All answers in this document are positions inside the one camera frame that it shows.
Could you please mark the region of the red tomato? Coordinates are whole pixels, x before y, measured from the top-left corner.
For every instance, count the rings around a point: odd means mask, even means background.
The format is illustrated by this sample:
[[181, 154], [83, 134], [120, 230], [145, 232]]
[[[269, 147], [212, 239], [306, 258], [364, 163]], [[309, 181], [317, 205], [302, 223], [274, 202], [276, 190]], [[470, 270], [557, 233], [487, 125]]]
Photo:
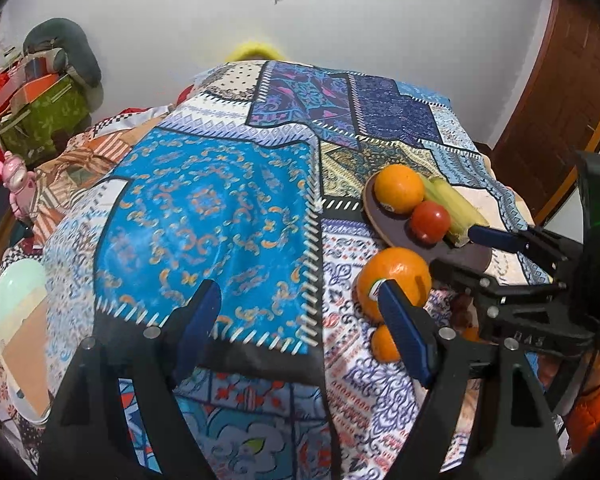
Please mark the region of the red tomato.
[[447, 210], [432, 200], [424, 200], [411, 214], [409, 229], [420, 243], [435, 245], [443, 240], [452, 225]]

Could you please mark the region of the green patterned box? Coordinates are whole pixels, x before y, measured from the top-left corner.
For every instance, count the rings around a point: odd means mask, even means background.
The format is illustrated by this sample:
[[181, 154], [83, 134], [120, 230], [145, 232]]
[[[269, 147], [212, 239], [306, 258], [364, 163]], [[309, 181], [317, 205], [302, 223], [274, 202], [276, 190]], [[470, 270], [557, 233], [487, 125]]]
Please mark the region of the green patterned box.
[[6, 148], [29, 167], [58, 156], [73, 134], [91, 120], [82, 88], [65, 75], [0, 127]]

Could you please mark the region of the patchwork patterned bed cover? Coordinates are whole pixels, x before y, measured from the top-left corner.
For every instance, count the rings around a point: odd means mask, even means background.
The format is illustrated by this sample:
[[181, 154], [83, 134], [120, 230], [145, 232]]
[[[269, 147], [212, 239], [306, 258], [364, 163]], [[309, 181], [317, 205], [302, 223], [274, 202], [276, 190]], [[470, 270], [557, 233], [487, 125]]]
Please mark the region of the patchwork patterned bed cover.
[[419, 404], [403, 367], [371, 356], [354, 286], [383, 248], [363, 187], [395, 164], [496, 228], [532, 221], [444, 96], [378, 76], [228, 63], [173, 108], [78, 134], [32, 170], [48, 390], [97, 307], [160, 323], [211, 280], [216, 347], [179, 403], [219, 478], [382, 478]]

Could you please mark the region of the mint green round object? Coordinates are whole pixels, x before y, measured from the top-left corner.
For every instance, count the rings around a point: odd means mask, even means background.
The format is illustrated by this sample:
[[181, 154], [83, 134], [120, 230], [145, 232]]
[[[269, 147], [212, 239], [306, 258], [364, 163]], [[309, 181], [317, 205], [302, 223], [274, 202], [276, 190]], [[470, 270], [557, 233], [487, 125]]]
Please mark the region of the mint green round object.
[[11, 263], [0, 275], [0, 323], [15, 311], [20, 302], [38, 287], [45, 289], [42, 263], [24, 258]]

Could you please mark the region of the brown wooden door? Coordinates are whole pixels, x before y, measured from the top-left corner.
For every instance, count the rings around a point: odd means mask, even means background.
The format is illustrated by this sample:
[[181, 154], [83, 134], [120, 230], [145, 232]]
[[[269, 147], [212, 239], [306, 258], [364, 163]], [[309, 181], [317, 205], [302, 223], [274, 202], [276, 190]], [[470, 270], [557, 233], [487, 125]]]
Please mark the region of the brown wooden door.
[[576, 151], [600, 149], [600, 13], [584, 0], [552, 0], [530, 78], [495, 145], [495, 174], [537, 223], [575, 185]]

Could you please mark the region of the brown round plate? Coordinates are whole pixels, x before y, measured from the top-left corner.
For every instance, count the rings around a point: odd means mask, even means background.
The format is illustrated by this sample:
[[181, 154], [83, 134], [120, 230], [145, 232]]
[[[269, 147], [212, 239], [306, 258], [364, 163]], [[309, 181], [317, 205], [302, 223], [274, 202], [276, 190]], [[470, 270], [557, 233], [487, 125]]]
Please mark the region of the brown round plate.
[[469, 266], [470, 269], [485, 272], [492, 261], [492, 249], [481, 245], [468, 243], [462, 247], [454, 246], [445, 237], [435, 245], [422, 244], [414, 237], [409, 229], [409, 217], [392, 214], [383, 208], [378, 202], [373, 185], [377, 174], [373, 174], [365, 183], [362, 192], [364, 211], [373, 229], [382, 240], [391, 247], [404, 247], [418, 252], [418, 254], [430, 263], [435, 258], [443, 258]]

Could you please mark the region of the red orange gift box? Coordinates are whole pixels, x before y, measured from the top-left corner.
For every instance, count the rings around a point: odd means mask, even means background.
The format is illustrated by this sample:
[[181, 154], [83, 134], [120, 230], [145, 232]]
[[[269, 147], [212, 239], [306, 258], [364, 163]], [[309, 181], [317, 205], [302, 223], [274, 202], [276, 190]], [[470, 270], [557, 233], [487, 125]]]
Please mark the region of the red orange gift box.
[[8, 110], [17, 113], [59, 79], [47, 67], [46, 58], [29, 58], [0, 73], [0, 116]]

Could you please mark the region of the corn cob in husk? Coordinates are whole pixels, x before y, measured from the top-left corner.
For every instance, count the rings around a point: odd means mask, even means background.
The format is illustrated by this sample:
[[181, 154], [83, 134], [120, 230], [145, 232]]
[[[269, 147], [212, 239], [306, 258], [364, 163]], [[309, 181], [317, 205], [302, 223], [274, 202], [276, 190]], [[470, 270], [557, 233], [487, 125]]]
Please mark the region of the corn cob in husk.
[[420, 176], [425, 188], [425, 199], [444, 207], [449, 213], [450, 227], [447, 237], [456, 247], [467, 245], [468, 231], [472, 226], [489, 226], [480, 211], [442, 177]]

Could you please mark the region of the orange on plate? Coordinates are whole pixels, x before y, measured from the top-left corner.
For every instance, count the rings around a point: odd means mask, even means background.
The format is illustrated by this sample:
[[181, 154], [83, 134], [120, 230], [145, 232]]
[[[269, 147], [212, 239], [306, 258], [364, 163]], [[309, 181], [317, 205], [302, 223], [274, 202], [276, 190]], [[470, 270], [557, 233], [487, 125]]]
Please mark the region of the orange on plate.
[[377, 173], [373, 193], [392, 214], [410, 214], [425, 199], [419, 174], [405, 165], [390, 165]]

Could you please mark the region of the orange with sticker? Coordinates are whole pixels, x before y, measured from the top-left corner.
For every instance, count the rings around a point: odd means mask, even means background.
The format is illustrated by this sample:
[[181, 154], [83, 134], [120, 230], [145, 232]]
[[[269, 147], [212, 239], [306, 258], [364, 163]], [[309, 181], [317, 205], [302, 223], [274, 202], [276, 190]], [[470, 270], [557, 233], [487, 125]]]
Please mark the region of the orange with sticker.
[[379, 289], [388, 280], [396, 281], [411, 304], [419, 308], [427, 303], [432, 288], [428, 263], [417, 252], [400, 247], [381, 250], [363, 266], [356, 280], [357, 300], [373, 324], [383, 322]]

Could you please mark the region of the yellow fluffy pillow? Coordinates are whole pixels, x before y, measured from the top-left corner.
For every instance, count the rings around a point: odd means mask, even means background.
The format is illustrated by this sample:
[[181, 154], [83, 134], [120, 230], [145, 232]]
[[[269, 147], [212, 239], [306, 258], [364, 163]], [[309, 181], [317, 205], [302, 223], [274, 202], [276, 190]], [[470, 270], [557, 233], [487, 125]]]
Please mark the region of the yellow fluffy pillow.
[[284, 61], [285, 56], [271, 44], [260, 41], [245, 41], [230, 52], [227, 63], [242, 61]]

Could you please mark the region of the pink plush toy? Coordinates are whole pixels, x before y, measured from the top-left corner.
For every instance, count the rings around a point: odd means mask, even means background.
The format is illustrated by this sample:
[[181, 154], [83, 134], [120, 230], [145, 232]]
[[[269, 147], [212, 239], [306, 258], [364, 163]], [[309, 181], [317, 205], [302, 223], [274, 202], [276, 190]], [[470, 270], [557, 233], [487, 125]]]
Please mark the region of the pink plush toy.
[[6, 151], [0, 160], [0, 177], [9, 192], [9, 205], [18, 220], [29, 220], [35, 196], [35, 173], [27, 168], [24, 160]]

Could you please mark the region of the dark green neck pillow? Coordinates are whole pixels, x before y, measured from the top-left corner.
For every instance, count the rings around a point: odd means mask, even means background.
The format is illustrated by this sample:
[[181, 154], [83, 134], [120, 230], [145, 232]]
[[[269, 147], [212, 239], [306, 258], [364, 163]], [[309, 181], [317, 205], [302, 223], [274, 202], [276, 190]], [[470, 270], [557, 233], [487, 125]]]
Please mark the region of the dark green neck pillow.
[[102, 80], [102, 71], [84, 30], [68, 18], [50, 18], [36, 25], [22, 47], [27, 54], [64, 50], [68, 65], [87, 87], [96, 88]]

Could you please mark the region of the small orange tangerine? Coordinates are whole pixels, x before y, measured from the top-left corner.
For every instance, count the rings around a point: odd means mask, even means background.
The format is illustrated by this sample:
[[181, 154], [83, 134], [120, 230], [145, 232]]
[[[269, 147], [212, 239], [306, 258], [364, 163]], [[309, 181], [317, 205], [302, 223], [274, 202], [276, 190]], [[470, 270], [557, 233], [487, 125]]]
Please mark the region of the small orange tangerine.
[[395, 363], [401, 359], [395, 341], [385, 324], [379, 325], [371, 335], [370, 349], [373, 357], [380, 363]]

